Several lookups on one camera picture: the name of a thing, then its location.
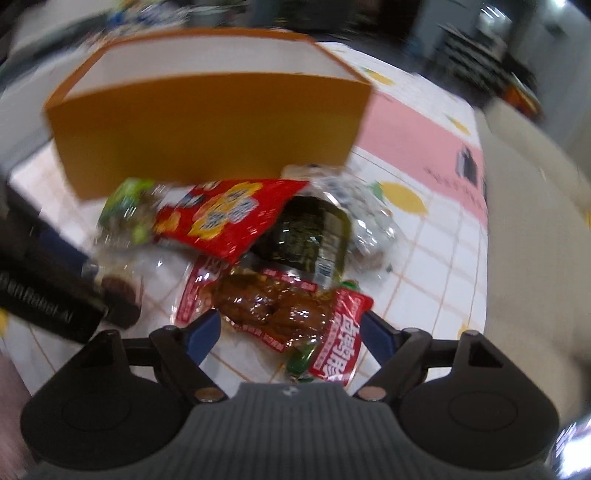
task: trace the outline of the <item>red chip bag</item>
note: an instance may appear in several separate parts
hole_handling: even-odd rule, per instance
[[[198,185],[164,206],[154,232],[233,264],[307,185],[297,180],[224,180]]]

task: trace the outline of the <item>red snack bag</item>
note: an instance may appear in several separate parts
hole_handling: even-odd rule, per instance
[[[297,180],[224,180],[198,185],[164,206],[154,232],[233,264],[307,185]]]
[[[349,383],[361,350],[359,322],[373,305],[374,301],[361,293],[347,288],[337,290],[332,322],[308,369],[313,377],[343,385]]]

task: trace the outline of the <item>gray fabric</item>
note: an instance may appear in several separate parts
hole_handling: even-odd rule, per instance
[[[485,335],[565,423],[588,406],[591,233],[574,203],[495,137],[481,112],[477,122],[488,182]]]
[[[236,397],[193,409],[178,437],[152,457],[108,472],[42,464],[27,480],[474,479],[550,480],[541,462],[508,472],[447,465],[414,446],[385,404],[334,384],[242,384]]]

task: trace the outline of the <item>screw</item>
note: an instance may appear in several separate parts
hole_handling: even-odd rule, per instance
[[[357,395],[361,400],[380,401],[386,398],[386,391],[382,387],[363,387]]]
[[[224,398],[224,392],[216,387],[204,387],[196,390],[195,398],[202,403],[215,403]]]

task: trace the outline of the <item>ribbed gray surface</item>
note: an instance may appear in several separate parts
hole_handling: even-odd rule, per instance
[[[71,472],[40,465],[27,480],[151,479],[546,480],[541,464],[471,472],[415,447],[389,408],[330,384],[242,384],[235,398],[193,410],[179,436],[133,466]]]

